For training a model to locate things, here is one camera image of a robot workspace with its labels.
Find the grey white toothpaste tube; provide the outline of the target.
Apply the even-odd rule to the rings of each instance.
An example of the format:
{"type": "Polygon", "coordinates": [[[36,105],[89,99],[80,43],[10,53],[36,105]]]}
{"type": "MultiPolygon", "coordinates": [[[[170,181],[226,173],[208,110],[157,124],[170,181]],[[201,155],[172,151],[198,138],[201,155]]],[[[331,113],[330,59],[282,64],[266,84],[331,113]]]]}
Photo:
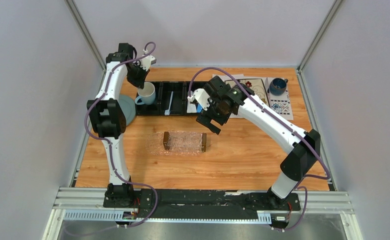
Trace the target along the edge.
{"type": "Polygon", "coordinates": [[[186,112],[189,114],[196,114],[198,112],[198,105],[197,103],[188,103],[186,112]]]}

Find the light blue mug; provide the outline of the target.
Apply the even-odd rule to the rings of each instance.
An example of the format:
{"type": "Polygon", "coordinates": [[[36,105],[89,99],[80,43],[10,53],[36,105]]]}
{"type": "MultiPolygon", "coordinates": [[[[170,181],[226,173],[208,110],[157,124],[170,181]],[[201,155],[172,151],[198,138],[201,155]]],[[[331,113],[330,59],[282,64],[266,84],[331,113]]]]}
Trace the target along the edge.
{"type": "Polygon", "coordinates": [[[151,82],[145,82],[143,88],[137,89],[138,96],[134,102],[136,105],[152,105],[156,99],[155,86],[151,82]]]}

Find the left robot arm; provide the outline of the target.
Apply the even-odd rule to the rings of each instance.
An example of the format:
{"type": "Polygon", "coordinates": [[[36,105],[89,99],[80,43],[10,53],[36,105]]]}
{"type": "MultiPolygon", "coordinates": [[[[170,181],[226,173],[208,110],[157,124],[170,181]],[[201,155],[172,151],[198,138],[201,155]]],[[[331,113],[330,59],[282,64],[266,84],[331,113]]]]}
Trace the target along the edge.
{"type": "Polygon", "coordinates": [[[91,137],[102,141],[107,154],[109,184],[103,203],[106,208],[131,208],[137,202],[125,163],[123,134],[127,123],[118,99],[124,80],[144,88],[152,58],[148,51],[138,56],[133,45],[120,43],[118,51],[106,57],[106,75],[99,93],[87,102],[85,121],[92,125],[91,137]]]}

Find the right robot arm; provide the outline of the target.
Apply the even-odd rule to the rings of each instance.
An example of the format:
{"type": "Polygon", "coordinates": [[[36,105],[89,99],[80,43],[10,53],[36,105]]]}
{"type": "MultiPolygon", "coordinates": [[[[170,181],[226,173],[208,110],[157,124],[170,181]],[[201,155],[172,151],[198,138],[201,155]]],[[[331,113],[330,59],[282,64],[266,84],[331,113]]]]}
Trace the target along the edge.
{"type": "Polygon", "coordinates": [[[320,156],[320,134],[300,128],[268,107],[253,90],[235,81],[230,85],[218,76],[202,88],[189,90],[187,99],[202,107],[196,121],[215,134],[220,129],[211,122],[225,124],[230,115],[238,115],[261,129],[287,153],[280,164],[281,173],[269,189],[268,203],[279,210],[288,202],[288,195],[306,176],[320,156]]]}

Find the blue toothpaste tube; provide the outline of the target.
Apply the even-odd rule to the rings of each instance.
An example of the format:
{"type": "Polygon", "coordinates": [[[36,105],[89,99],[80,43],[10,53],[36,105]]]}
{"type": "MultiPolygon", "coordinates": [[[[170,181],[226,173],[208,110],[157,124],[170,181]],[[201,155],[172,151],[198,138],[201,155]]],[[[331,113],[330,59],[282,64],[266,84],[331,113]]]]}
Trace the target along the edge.
{"type": "Polygon", "coordinates": [[[202,110],[203,110],[203,107],[200,104],[198,104],[197,105],[197,113],[200,114],[202,112],[202,110]]]}

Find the light blue toothbrush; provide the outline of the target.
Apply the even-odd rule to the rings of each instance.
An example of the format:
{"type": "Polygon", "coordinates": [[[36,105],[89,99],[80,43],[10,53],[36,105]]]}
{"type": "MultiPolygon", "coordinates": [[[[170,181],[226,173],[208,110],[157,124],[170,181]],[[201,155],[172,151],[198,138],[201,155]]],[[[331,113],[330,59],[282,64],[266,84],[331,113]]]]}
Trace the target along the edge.
{"type": "Polygon", "coordinates": [[[172,91],[171,94],[170,94],[168,108],[164,111],[164,115],[165,116],[169,116],[170,115],[172,102],[173,102],[173,97],[174,97],[174,91],[172,91]]]}

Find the grey blue round plate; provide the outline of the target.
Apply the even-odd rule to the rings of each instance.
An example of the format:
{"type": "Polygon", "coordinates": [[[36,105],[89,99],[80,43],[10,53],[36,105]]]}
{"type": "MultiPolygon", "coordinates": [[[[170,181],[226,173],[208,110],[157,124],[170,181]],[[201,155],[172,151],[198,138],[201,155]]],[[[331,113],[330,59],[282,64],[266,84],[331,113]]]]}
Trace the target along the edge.
{"type": "Polygon", "coordinates": [[[129,96],[120,94],[118,98],[118,103],[121,107],[122,112],[124,113],[126,119],[126,125],[131,124],[136,116],[136,107],[134,99],[129,96]]]}

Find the black compartment organizer box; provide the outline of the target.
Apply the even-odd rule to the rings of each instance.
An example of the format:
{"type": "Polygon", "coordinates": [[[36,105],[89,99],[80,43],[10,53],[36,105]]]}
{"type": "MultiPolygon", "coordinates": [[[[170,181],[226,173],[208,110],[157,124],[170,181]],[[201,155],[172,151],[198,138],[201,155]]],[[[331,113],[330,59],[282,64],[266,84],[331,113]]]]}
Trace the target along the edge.
{"type": "Polygon", "coordinates": [[[136,105],[136,114],[138,116],[163,116],[168,108],[169,98],[172,91],[174,97],[170,116],[196,116],[199,113],[187,113],[187,96],[189,81],[155,81],[156,99],[152,105],[136,105]]]}

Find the square floral plate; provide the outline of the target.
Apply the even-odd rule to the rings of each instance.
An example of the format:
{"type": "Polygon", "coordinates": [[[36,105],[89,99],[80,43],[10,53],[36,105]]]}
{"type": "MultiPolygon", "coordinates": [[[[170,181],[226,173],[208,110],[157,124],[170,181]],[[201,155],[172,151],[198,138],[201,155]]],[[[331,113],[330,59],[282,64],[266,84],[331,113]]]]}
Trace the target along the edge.
{"type": "Polygon", "coordinates": [[[268,95],[265,90],[264,82],[261,78],[242,77],[237,78],[237,81],[251,89],[265,105],[269,106],[268,95]]]}

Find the knife beside plate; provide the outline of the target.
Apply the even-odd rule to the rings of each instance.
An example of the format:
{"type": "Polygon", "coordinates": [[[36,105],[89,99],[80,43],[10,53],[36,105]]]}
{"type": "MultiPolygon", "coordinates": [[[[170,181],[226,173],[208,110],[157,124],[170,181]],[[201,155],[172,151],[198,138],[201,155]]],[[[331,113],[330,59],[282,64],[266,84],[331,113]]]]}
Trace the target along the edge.
{"type": "Polygon", "coordinates": [[[265,78],[264,84],[265,84],[265,90],[266,90],[267,98],[270,99],[269,80],[268,80],[268,78],[265,78]]]}

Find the dark blue mug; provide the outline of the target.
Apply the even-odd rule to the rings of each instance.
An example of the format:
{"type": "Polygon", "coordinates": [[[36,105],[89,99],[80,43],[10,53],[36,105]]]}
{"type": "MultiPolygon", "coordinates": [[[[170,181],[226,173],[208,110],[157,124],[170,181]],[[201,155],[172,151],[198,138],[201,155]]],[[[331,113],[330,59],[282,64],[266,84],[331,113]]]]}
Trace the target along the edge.
{"type": "Polygon", "coordinates": [[[281,96],[287,89],[288,79],[275,78],[269,84],[269,93],[274,96],[281,96]]]}

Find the patterned white placemat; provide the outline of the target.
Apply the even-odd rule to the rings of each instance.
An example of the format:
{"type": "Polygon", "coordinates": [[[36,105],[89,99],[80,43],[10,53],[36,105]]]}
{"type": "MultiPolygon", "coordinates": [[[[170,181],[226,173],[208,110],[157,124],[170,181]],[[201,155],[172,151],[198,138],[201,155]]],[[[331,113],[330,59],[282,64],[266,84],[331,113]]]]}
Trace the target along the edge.
{"type": "MultiPolygon", "coordinates": [[[[265,81],[265,78],[268,78],[269,84],[270,82],[275,79],[276,77],[255,77],[255,76],[244,76],[243,74],[235,74],[233,75],[235,79],[237,78],[260,78],[265,81]]],[[[280,116],[282,116],[286,120],[293,120],[293,112],[292,112],[292,106],[290,102],[290,96],[288,93],[288,88],[286,91],[280,95],[280,96],[275,96],[270,93],[270,99],[269,99],[269,106],[273,111],[278,113],[280,116]]]]}

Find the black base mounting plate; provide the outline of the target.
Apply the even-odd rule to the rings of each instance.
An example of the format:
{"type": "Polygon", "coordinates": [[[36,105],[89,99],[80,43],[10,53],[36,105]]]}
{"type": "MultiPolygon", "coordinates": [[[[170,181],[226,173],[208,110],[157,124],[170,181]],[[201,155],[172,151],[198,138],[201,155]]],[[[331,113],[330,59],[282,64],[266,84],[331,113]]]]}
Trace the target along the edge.
{"type": "Polygon", "coordinates": [[[125,218],[170,219],[189,221],[260,220],[260,213],[281,211],[266,217],[264,222],[285,228],[294,211],[301,210],[296,193],[279,199],[271,192],[195,190],[195,189],[134,189],[130,184],[109,184],[103,207],[128,209],[125,218]]]}

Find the aluminium frame rail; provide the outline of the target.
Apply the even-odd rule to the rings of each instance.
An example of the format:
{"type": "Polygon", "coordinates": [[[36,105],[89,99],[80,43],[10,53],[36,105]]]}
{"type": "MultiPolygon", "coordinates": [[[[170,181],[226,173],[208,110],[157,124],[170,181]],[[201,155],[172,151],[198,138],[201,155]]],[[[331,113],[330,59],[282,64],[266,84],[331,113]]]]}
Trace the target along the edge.
{"type": "MultiPolygon", "coordinates": [[[[116,221],[123,213],[131,213],[134,208],[104,208],[104,188],[60,187],[42,239],[58,238],[62,222],[66,214],[71,214],[72,220],[116,221]]],[[[296,192],[299,203],[306,204],[305,214],[327,214],[340,216],[342,232],[349,240],[363,239],[354,208],[349,195],[345,191],[303,191],[296,192]]]]}

